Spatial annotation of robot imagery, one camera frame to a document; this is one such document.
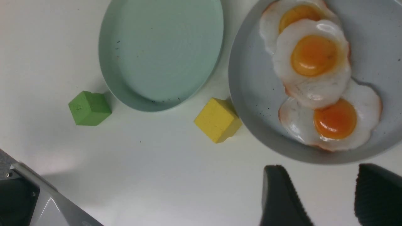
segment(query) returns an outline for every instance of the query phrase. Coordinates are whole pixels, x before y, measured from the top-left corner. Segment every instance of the mint green plate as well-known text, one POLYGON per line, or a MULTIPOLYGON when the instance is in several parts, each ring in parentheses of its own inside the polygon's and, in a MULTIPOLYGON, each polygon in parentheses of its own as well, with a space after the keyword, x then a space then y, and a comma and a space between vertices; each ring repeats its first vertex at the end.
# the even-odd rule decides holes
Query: mint green plate
POLYGON ((220 0, 112 0, 99 36, 110 91, 140 111, 163 111, 208 79, 224 34, 220 0))

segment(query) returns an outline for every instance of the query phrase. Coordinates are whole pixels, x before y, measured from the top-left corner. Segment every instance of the wooden cube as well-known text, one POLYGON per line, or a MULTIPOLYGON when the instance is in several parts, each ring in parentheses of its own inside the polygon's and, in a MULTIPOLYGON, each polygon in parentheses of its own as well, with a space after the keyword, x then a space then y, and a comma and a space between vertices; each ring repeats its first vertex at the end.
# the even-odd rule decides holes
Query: wooden cube
POLYGON ((82 91, 68 106, 76 125, 99 125, 112 113, 101 93, 82 91))
POLYGON ((234 107, 224 100, 211 98, 194 123, 214 142, 224 142, 242 125, 234 107))

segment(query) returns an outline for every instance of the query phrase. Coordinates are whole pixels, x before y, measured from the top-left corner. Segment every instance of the egg yolk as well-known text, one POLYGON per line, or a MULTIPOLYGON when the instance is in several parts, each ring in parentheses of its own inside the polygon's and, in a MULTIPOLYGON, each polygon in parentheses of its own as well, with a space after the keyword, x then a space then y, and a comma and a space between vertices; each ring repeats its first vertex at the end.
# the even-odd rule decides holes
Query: egg yolk
POLYGON ((293 69, 300 75, 316 77, 330 71, 338 60, 334 41, 319 35, 302 38, 291 56, 293 69))
POLYGON ((314 126, 317 132, 330 139, 343 139, 355 130, 357 115, 355 108, 346 100, 314 111, 314 126))
POLYGON ((287 11, 279 22, 279 34, 290 24, 302 20, 309 19, 312 21, 322 20, 321 11, 314 6, 299 5, 287 11))

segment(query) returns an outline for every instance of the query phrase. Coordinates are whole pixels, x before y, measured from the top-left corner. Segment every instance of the plate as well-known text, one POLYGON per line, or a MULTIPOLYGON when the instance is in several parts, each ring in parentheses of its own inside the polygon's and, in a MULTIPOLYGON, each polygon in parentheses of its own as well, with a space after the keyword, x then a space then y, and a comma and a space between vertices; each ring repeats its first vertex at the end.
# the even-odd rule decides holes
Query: plate
POLYGON ((220 0, 112 0, 99 35, 103 77, 133 109, 172 108, 212 73, 223 33, 220 0))
POLYGON ((355 150, 328 153, 291 138, 278 120, 283 85, 264 50, 258 23, 272 0, 259 0, 234 40, 229 62, 233 104, 245 126, 263 144, 289 158, 316 164, 355 162, 382 153, 402 140, 402 1, 327 0, 351 43, 352 77, 380 95, 384 109, 370 140, 355 150))

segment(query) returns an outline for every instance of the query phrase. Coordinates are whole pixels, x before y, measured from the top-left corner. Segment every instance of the green block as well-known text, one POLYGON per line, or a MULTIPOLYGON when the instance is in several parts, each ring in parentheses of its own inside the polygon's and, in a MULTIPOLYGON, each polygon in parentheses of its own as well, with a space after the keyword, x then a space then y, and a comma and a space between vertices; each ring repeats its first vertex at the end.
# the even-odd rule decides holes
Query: green block
POLYGON ((101 93, 82 91, 68 106, 76 125, 99 125, 112 113, 101 93))

